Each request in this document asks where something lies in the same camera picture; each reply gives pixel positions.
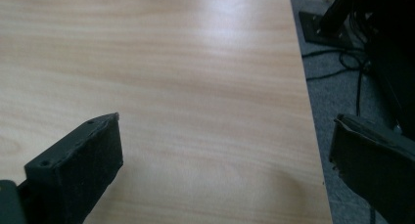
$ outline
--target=black cable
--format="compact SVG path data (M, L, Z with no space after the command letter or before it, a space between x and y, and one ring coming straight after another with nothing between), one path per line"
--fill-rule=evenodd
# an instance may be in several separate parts
M320 75L320 76L314 76L314 77L308 77L306 79L306 81L313 81L313 80L321 80L321 79L326 79L347 71L356 71L356 70L361 70L362 69L362 62L360 61L360 59L357 57L358 54L364 54L364 51L362 49L358 49L358 48L353 48L353 49L328 49L328 50L321 50L321 51L314 51L314 52L310 52L308 54L304 54L301 55L303 59L306 58L311 58L311 57L316 57L316 56L320 56L320 55L324 55L324 54L330 54L330 53L340 53L339 54L339 62L342 64L342 66L345 69L341 69L338 71L335 71L333 73L329 73L329 74L324 74L324 75ZM345 61L345 56L349 56L351 58L353 58L358 65L356 67L350 66L346 63Z
M309 77L309 78L306 79L306 81L326 79L326 78L329 78L329 77L332 77L332 76L335 76L335 75L338 75L338 74L342 74L342 73L347 72L347 71L353 71L353 70L350 70L350 69L341 69L341 70L335 71L333 73L329 73L329 74L325 74L325 75L320 75L320 76Z

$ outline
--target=black plastic part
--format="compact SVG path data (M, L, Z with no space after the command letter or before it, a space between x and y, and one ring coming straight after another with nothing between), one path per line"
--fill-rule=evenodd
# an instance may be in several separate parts
M324 32L320 26L321 16L307 12L299 12L299 16L305 41L339 48L353 48L344 25L341 24L339 30L333 33Z
M335 121L330 162L340 177L389 223L415 223L415 142L357 116Z
M415 59L380 34L365 49L403 135L415 140Z
M336 34L344 29L344 22L351 12L353 0L335 0L319 21L319 28L324 34Z
M16 184L0 180L0 223L26 224Z
M88 120L24 167L22 194L40 197L45 213L27 212L28 223L84 221L122 167L117 121L117 113Z

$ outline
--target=wood grain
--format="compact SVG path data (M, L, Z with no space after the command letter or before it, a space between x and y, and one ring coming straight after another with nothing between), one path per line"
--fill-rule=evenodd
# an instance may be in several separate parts
M85 223L331 223L290 0L0 0L0 72L3 179L119 112Z

